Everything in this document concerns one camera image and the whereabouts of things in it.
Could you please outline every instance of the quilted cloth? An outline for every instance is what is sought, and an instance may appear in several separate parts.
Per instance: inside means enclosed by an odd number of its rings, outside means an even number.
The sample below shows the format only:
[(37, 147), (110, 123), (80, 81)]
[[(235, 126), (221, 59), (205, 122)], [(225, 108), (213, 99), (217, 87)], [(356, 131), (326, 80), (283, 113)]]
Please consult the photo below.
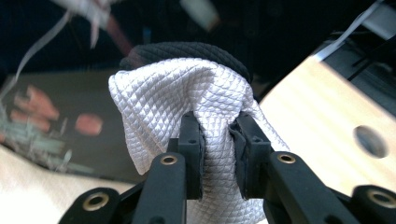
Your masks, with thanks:
[(188, 201), (188, 223), (256, 223), (262, 200), (243, 200), (235, 178), (233, 139), (228, 125), (249, 113), (274, 150), (289, 150), (253, 99), (247, 81), (224, 65), (179, 58), (119, 71), (109, 90), (122, 114), (125, 138), (137, 171), (165, 152), (179, 135), (181, 117), (193, 111), (205, 135), (203, 199)]

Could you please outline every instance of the beige surface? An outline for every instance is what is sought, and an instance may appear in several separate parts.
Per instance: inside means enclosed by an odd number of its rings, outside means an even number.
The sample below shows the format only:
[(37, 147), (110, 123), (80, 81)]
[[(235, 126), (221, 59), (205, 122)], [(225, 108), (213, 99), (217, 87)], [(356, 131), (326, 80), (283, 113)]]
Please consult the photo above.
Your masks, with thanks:
[[(292, 152), (331, 188), (350, 194), (357, 185), (396, 191), (396, 121), (324, 63), (308, 58), (262, 101), (265, 116)], [(354, 137), (371, 127), (386, 143), (376, 159)]]
[(53, 173), (0, 146), (0, 223), (58, 223), (81, 193), (99, 187), (131, 186)]

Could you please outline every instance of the light wood tabletop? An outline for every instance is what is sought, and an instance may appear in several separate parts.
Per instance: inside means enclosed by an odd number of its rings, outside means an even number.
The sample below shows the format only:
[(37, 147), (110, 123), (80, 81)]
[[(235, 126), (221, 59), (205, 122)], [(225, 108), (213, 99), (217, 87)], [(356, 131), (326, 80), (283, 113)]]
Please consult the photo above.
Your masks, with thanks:
[[(308, 58), (261, 102), (276, 131), (329, 187), (350, 194), (357, 185), (396, 191), (396, 120), (324, 63)], [(387, 153), (362, 149), (359, 126), (379, 135)], [(56, 223), (81, 193), (129, 184), (61, 175), (0, 147), (0, 223)]]

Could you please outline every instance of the white cloth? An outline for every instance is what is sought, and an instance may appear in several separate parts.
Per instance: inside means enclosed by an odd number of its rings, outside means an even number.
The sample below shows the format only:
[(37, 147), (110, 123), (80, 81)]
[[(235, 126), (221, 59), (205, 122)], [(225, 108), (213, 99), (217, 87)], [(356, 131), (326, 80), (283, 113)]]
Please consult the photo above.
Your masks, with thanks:
[(228, 125), (240, 111), (249, 113), (272, 142), (289, 150), (265, 119), (246, 80), (228, 67), (201, 59), (173, 59), (109, 79), (126, 143), (137, 171), (178, 137), (181, 117), (193, 111), (205, 135), (204, 196), (188, 201), (188, 223), (256, 223), (264, 218), (262, 200), (241, 198), (235, 179), (233, 139)]

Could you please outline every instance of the wooden table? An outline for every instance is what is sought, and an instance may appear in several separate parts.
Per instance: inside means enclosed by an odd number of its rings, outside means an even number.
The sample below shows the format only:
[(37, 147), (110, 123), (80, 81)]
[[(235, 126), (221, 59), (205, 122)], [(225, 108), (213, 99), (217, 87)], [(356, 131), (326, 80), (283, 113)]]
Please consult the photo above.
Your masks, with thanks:
[[(396, 191), (395, 118), (324, 64), (307, 59), (261, 107), (329, 187), (346, 194), (362, 184)], [(361, 149), (353, 134), (360, 125), (381, 135), (387, 157), (375, 159)], [(96, 187), (124, 192), (131, 185), (55, 174), (0, 147), (0, 223), (56, 223), (78, 195)]]
[[(306, 59), (261, 108), (291, 151), (328, 187), (347, 195), (368, 184), (396, 191), (396, 119), (325, 63)], [(382, 139), (386, 157), (363, 149), (355, 135), (361, 125)]]

